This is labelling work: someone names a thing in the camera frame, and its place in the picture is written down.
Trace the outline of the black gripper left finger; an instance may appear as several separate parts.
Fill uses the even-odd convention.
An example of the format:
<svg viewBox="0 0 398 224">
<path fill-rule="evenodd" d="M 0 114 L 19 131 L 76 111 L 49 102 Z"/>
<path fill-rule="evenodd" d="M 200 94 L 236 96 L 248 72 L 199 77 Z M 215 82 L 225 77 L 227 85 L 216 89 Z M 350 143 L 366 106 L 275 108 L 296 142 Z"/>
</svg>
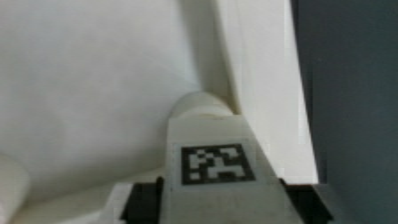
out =
<svg viewBox="0 0 398 224">
<path fill-rule="evenodd" d="M 151 183 L 133 185 L 128 196 L 120 220 L 126 224 L 160 223 L 160 203 L 163 191 L 163 178 L 158 177 Z"/>
</svg>

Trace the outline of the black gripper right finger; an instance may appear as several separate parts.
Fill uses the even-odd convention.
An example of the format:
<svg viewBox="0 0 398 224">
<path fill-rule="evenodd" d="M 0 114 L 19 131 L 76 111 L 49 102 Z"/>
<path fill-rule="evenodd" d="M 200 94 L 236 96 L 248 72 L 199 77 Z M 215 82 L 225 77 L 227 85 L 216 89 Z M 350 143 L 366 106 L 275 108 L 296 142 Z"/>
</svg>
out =
<svg viewBox="0 0 398 224">
<path fill-rule="evenodd" d="M 309 184 L 289 184 L 279 179 L 284 191 L 298 212 L 303 224 L 328 224 L 334 220 L 327 205 L 316 193 L 314 186 Z"/>
</svg>

